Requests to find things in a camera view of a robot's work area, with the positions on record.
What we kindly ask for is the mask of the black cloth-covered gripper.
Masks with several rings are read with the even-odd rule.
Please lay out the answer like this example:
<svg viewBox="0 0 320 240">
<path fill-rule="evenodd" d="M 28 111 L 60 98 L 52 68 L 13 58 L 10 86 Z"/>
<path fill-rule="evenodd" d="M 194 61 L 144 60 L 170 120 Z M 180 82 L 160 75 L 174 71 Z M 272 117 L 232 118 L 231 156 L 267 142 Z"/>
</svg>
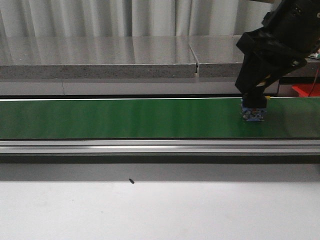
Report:
<svg viewBox="0 0 320 240">
<path fill-rule="evenodd" d="M 245 32 L 236 46 L 244 59 L 235 86 L 243 106 L 265 107 L 266 87 L 306 65 L 306 57 L 320 45 L 319 30 L 265 30 Z"/>
</svg>

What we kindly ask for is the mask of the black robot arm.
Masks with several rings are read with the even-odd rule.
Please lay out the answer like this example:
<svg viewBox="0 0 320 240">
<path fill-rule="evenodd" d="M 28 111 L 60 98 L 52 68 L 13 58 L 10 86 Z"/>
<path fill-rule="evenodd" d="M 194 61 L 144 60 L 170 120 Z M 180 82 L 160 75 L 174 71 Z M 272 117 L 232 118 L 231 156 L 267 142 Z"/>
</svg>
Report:
<svg viewBox="0 0 320 240">
<path fill-rule="evenodd" d="M 235 86 L 245 108 L 266 108 L 266 87 L 306 65 L 320 48 L 320 2 L 283 0 L 262 27 L 245 32 L 236 46 L 244 54 Z"/>
</svg>

